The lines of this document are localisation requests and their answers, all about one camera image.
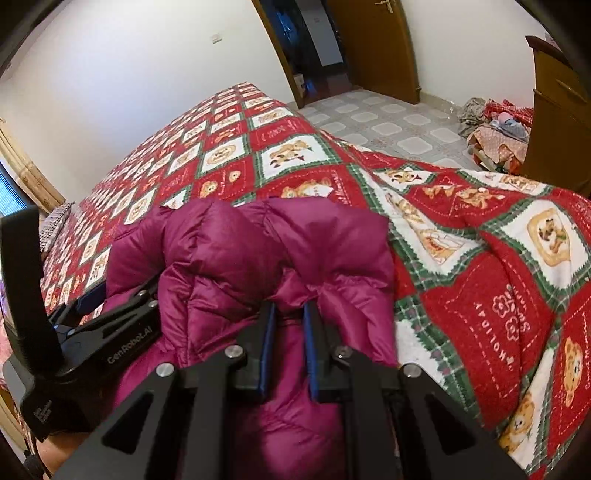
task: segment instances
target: christmas quilt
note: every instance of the christmas quilt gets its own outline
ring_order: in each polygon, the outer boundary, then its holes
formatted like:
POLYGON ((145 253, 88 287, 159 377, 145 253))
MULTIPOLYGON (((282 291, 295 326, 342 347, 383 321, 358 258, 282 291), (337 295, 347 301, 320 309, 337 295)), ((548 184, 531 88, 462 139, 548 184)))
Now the christmas quilt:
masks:
POLYGON ((46 307, 100 281, 119 226, 155 205, 272 196, 390 219, 398 360, 543 478, 591 401, 591 204, 566 190, 356 147, 244 83, 148 138, 81 202, 45 263, 46 307))

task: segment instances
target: pile of clothes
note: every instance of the pile of clothes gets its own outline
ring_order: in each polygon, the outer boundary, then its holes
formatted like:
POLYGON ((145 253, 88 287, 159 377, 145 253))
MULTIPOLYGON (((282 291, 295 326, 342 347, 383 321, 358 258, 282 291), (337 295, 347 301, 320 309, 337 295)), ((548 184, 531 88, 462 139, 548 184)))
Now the pile of clothes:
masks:
POLYGON ((468 152, 478 166, 519 173, 530 141, 533 108, 520 108, 508 100, 497 103, 471 98, 458 118, 460 135, 467 138, 468 152))

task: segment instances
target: metal screw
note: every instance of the metal screw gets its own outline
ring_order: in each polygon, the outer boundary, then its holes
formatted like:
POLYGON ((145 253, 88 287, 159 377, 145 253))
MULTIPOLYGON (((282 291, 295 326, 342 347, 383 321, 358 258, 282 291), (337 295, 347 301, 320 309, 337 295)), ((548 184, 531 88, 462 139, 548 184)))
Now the metal screw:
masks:
POLYGON ((349 345, 339 345, 335 348, 335 357, 345 359, 353 355, 353 349, 349 345))
POLYGON ((172 375, 174 372, 174 365, 173 364, 169 364, 164 363, 164 364, 160 364, 159 366, 156 367, 156 375, 158 375, 159 377, 169 377, 170 375, 172 375))
POLYGON ((417 364, 404 365, 404 369, 402 371, 408 378, 418 378, 423 373, 423 369, 417 364))
POLYGON ((230 345, 226 347, 224 353, 228 358, 238 358, 244 354, 244 348, 240 345, 230 345))

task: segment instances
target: pillow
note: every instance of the pillow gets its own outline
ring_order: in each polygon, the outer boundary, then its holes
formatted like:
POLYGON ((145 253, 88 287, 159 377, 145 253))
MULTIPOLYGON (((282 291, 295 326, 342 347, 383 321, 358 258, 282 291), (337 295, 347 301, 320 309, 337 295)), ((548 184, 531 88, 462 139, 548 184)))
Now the pillow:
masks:
POLYGON ((61 229, 64 228, 67 218, 70 216, 74 202, 66 202, 55 208, 39 227, 39 246, 44 256, 50 252, 56 242, 61 229))

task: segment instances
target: wooden door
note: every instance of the wooden door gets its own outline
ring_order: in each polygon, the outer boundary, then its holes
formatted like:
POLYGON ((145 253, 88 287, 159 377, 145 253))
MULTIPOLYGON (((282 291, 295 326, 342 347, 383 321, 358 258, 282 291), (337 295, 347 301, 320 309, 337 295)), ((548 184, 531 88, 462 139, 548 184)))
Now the wooden door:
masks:
POLYGON ((400 0, 327 0, 355 84, 418 103, 417 68, 400 0))

